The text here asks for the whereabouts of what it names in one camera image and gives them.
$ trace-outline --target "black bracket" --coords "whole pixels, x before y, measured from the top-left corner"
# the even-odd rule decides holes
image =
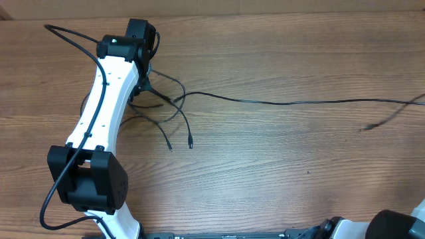
[[[47,163],[54,181],[75,151],[70,145],[50,147]],[[90,168],[79,167],[87,159],[90,160]],[[98,210],[113,214],[126,200],[128,176],[111,152],[103,151],[102,147],[83,149],[57,190],[60,200],[71,204],[77,211]]]
[[[139,71],[139,84],[147,76],[149,61],[155,42],[156,29],[146,20],[130,19],[124,37],[105,35],[98,43],[97,55],[124,57],[128,62],[135,62]]]
[[[320,224],[319,230],[315,233],[314,239],[329,239],[338,225],[338,222],[341,220],[344,220],[342,216],[334,216],[331,220],[325,219]]]
[[[166,232],[151,233],[146,234],[144,239],[174,239],[174,234]]]

